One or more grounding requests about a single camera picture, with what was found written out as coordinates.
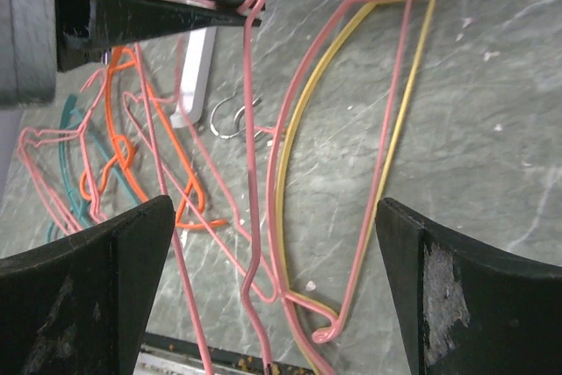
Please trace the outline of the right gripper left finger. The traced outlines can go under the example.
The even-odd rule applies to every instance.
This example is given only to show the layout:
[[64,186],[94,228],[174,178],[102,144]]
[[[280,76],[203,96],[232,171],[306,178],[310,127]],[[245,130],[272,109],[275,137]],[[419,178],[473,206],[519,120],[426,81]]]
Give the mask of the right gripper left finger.
[[175,211],[161,195],[1,261],[3,374],[131,374]]

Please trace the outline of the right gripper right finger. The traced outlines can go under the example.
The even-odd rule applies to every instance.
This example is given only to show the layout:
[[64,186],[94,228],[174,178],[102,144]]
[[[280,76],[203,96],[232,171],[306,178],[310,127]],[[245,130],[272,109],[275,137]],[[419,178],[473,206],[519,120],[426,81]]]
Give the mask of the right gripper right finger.
[[393,198],[378,244],[413,374],[559,374],[561,269],[444,227]]

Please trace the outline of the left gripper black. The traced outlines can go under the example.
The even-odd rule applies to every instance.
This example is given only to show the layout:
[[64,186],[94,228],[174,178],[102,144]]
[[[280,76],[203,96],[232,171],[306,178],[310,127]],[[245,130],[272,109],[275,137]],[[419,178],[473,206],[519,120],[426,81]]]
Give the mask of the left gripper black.
[[[246,0],[206,0],[235,9]],[[163,0],[54,0],[56,67],[67,72],[98,61],[116,46],[215,26],[243,26],[247,17]]]

